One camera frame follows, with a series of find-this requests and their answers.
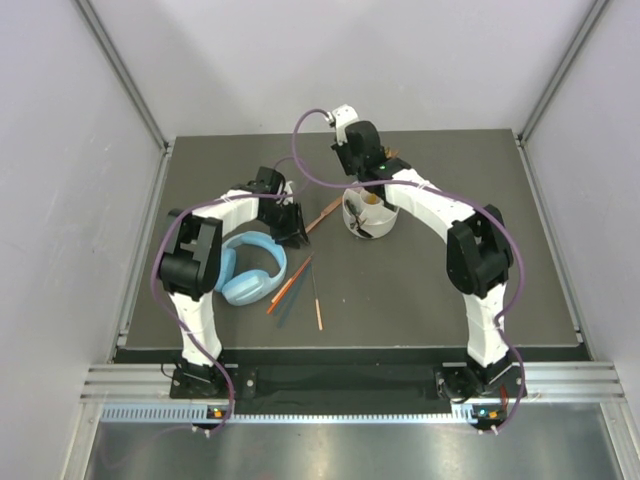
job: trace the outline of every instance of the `thin stick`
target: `thin stick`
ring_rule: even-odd
[[[327,208],[325,208],[322,212],[320,212],[320,216],[318,218],[316,218],[313,222],[311,222],[309,225],[307,225],[307,228],[305,229],[307,234],[309,234],[309,232],[311,230],[313,230],[314,228],[316,228],[316,225],[318,225],[322,220],[324,220],[324,218],[329,215],[331,212],[333,212],[336,208],[338,208],[340,206],[340,204],[342,203],[342,197],[338,197],[336,198],[333,202],[331,202]]]
[[[282,300],[282,298],[286,295],[286,293],[289,291],[291,286],[298,279],[298,277],[300,276],[304,268],[309,264],[309,262],[311,261],[311,257],[313,257],[313,253],[309,255],[309,258],[307,258],[304,261],[304,263],[300,266],[298,271],[294,273],[293,276],[287,281],[287,283],[285,283],[284,286],[280,289],[280,291],[276,293],[276,296],[273,297],[273,299],[271,300],[271,306],[269,306],[269,308],[267,309],[267,315],[271,315],[271,313],[275,310],[280,300]]]
[[[309,268],[311,269],[311,280],[313,280],[313,293],[316,296],[316,317],[318,317],[318,330],[322,331],[322,315],[320,314],[320,300],[318,300],[318,287],[316,286],[316,276],[313,273],[313,263]]]

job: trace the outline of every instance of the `white wall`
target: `white wall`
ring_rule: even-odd
[[[290,132],[342,103],[383,130],[518,131],[591,0],[93,3],[173,137]]]
[[[640,422],[640,4],[615,0],[530,143],[597,353]]]
[[[68,0],[0,15],[0,478],[57,478],[159,159]]]

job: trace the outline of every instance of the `gray floor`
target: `gray floor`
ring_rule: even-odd
[[[526,174],[507,130],[384,133],[383,143],[440,188],[498,206],[519,242],[527,267],[527,286],[507,318],[506,330],[520,345],[575,345],[571,318]],[[254,178],[259,165],[289,152],[289,135],[184,137],[176,141],[156,225],[164,227],[172,208],[213,199],[233,185]],[[300,152],[314,172],[330,181],[346,177],[332,150],[330,134],[305,134]],[[288,179],[301,177],[291,164]],[[315,185],[301,195],[305,219],[341,194]],[[258,222],[247,229],[263,230]],[[127,346],[179,347],[176,325],[153,303],[148,287],[151,255],[162,232],[155,229],[139,290]],[[435,233],[400,212],[386,237],[363,241],[345,228],[335,212],[311,234],[312,246],[288,251],[289,274],[312,252],[325,329],[317,329],[310,280],[306,281],[283,328],[266,315],[268,299],[232,307],[214,300],[216,325],[226,348],[300,346],[462,346],[467,326],[461,295],[445,274],[445,247]],[[239,251],[237,271],[276,271],[275,262],[250,247]],[[511,296],[517,279],[512,269]]]
[[[322,424],[157,436],[166,427],[100,425],[87,480],[622,480],[598,405],[524,405],[498,437],[467,425]]]

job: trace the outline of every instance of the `blue headphones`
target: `blue headphones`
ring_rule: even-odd
[[[249,270],[237,277],[233,276],[236,267],[236,251],[238,245],[255,245],[264,248],[278,262],[280,271],[270,277],[264,270]],[[260,232],[246,232],[231,237],[222,244],[220,258],[220,276],[214,290],[221,292],[231,305],[241,306],[256,302],[282,283],[287,271],[287,255],[284,248],[277,245],[269,235]]]

